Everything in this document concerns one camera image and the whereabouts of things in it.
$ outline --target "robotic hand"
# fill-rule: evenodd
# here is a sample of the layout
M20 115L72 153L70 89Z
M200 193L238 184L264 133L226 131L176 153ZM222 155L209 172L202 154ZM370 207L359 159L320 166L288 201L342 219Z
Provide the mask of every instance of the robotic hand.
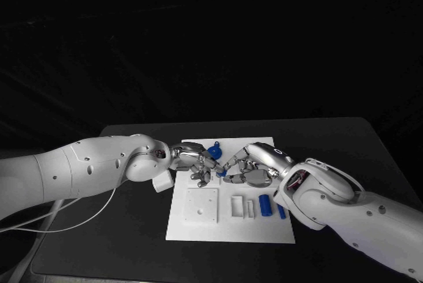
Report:
M168 148L145 135L89 138L38 155L0 160L0 220L51 200L92 196L125 180L141 182L167 168L193 171L197 186L222 167L203 146L183 142Z
M314 159L294 163L282 151L259 142L230 157L225 172L235 164L241 174L225 176L223 182L254 187L280 183L272 200L308 228L329 226L352 248L423 280L421 212L365 192L357 181L330 165Z

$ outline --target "blue object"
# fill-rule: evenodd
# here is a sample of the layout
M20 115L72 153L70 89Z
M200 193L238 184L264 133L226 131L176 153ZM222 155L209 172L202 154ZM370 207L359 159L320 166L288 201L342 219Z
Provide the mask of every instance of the blue object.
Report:
M285 219L284 208L282 208L282 206L280 206L280 204L277 205L277 210L280 211L280 218Z
M222 173L216 173L216 175L220 176L220 177L226 176L226 170L223 170Z
M213 143L213 146L206 149L213 159L219 159L222 157L222 150L220 150L220 144L217 141Z
M261 210L261 216L268 217L271 216L271 206L269 206L269 199L268 195L262 194L258 196L258 201L259 201L259 210Z

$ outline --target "white rectangular tray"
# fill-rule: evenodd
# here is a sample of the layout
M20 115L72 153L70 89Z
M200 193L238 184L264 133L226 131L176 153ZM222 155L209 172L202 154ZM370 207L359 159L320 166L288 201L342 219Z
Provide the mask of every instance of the white rectangular tray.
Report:
M207 149L213 142L220 143L222 157L217 159L220 165L246 144L264 142L274 146L272 138L225 138L225 139L184 139L196 142ZM233 166L228 174L239 173ZM252 188L248 185L228 184L216 178L212 172L212 181L197 189L197 180L190 180L191 172L178 171L173 188L173 200L168 214L168 225L165 240L186 241L229 241L255 243L294 243L290 216L285 210L285 219L280 218L277 204L272 202L272 193L278 184L271 184L267 188ZM216 222L193 222L184 220L184 205L187 189L216 189ZM272 215L262 217L259 212L258 196L268 194ZM232 218L230 197L242 196L242 218ZM252 200L254 219L248 219L246 200Z

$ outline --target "black table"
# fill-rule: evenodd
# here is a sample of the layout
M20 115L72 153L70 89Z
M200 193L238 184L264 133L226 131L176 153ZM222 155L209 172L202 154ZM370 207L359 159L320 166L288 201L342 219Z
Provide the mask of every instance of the black table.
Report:
M135 133L168 145L181 139L271 136L294 160L313 157L332 164L368 191L423 210L362 118L114 125L101 136ZM50 229L83 221L109 193L83 198L60 211ZM295 244L165 241L171 195L173 189L157 194L150 181L125 182L86 224L47 234L33 272L158 282L411 282L352 249L330 228L310 230L294 217Z

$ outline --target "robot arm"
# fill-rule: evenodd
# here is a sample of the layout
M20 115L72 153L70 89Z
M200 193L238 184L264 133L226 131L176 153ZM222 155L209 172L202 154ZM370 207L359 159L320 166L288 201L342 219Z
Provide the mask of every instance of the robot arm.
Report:
M167 168L194 170L202 186L222 167L197 144L168 148L145 135L89 138L38 155L0 160L0 220L51 200L92 196Z
M284 152L259 143L241 151L241 158L232 157L223 168L238 164L242 173L225 176L223 181L252 186L278 182L272 200L308 228L329 226L353 249L423 280L423 213L365 192L350 176L314 159L294 164ZM245 172L248 163L252 170ZM267 172L261 180L254 171ZM347 180L359 191L353 192Z

